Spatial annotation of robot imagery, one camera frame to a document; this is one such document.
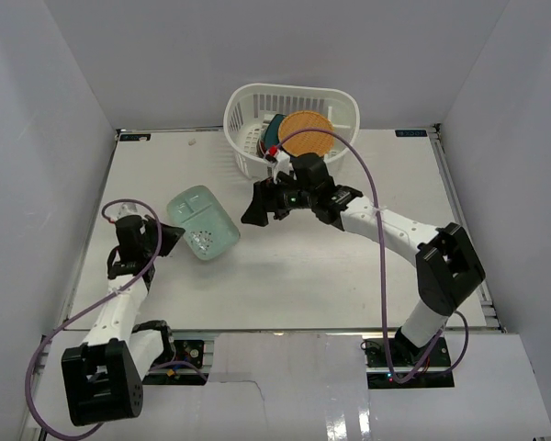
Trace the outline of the pale green rectangular plate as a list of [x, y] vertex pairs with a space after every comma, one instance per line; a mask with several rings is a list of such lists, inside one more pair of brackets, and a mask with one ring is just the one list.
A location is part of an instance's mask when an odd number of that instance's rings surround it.
[[208, 187], [188, 188], [167, 204], [166, 211], [171, 223], [185, 231], [183, 238], [202, 261], [217, 258], [240, 240], [238, 227]]

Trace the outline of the dark teal square plate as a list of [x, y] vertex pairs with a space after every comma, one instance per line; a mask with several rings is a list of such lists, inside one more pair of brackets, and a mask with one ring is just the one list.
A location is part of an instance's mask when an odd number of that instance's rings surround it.
[[262, 132], [260, 145], [264, 151], [268, 151], [279, 143], [279, 127], [286, 118], [283, 114], [275, 114]]

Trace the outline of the woven bamboo round plate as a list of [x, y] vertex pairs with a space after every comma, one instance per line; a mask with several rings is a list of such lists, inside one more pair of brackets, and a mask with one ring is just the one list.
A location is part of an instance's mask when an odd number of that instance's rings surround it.
[[324, 157], [334, 145], [335, 138], [331, 122], [315, 111], [302, 110], [284, 117], [278, 128], [278, 139], [282, 141], [289, 135], [303, 130], [283, 143], [283, 149], [290, 155], [298, 157], [305, 153], [316, 153]]

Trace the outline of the red rimmed cream plate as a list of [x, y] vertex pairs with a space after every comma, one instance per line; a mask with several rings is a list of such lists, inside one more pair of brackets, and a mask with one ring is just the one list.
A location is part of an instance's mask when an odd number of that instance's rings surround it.
[[271, 159], [270, 149], [265, 145], [265, 142], [262, 139], [260, 139], [256, 144], [256, 153], [258, 157], [266, 161], [270, 161]]

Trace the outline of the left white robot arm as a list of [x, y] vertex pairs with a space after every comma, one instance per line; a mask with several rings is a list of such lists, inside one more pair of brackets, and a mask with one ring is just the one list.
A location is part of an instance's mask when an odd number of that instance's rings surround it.
[[175, 343], [164, 320], [137, 323], [150, 292], [154, 256], [168, 255], [184, 229], [130, 214], [115, 222], [118, 246], [107, 259], [104, 303], [90, 332], [62, 354], [62, 376], [76, 426], [135, 418], [143, 405], [142, 381], [150, 367], [174, 360]]

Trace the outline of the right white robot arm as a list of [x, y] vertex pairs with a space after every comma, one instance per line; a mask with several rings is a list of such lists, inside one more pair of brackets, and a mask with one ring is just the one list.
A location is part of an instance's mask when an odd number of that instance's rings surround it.
[[432, 339], [486, 278], [467, 231], [457, 223], [436, 227], [375, 207], [361, 191], [335, 184], [315, 153], [292, 158], [291, 167], [289, 174], [254, 183], [242, 223], [265, 227], [294, 209], [309, 209], [320, 222], [404, 258], [415, 269], [420, 299], [396, 333], [396, 353], [403, 364], [420, 365]]

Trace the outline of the white plastic dish bin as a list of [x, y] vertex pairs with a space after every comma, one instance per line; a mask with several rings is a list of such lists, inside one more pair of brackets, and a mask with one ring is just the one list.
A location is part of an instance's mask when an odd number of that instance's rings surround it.
[[258, 153], [261, 134], [277, 114], [310, 110], [320, 113], [336, 133], [355, 142], [360, 111], [352, 96], [338, 89], [253, 83], [236, 89], [225, 108], [223, 129], [241, 172], [252, 180], [265, 179], [273, 167]]

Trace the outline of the left blue table label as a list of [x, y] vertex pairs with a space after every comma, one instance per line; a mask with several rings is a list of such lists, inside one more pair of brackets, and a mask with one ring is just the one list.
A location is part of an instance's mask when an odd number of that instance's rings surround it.
[[119, 142], [128, 142], [128, 141], [149, 141], [151, 139], [150, 133], [121, 133], [119, 135]]

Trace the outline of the blue table label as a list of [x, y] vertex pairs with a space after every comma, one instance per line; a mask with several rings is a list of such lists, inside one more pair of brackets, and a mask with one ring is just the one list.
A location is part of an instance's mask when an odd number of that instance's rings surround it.
[[121, 133], [119, 135], [119, 142], [128, 142], [128, 141], [149, 141], [151, 139], [150, 133]]
[[395, 130], [395, 135], [399, 138], [426, 138], [426, 130]]

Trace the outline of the right blue table label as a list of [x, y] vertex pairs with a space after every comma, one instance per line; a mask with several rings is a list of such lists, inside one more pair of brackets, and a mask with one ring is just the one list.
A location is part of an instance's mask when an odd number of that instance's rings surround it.
[[426, 130], [395, 130], [395, 135], [399, 138], [426, 138]]

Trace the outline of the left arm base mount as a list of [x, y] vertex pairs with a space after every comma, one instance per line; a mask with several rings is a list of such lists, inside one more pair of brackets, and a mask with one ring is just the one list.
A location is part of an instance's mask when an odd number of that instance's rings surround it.
[[203, 340], [175, 340], [175, 356], [170, 367], [148, 374], [144, 385], [150, 386], [204, 386], [208, 381], [206, 342]]

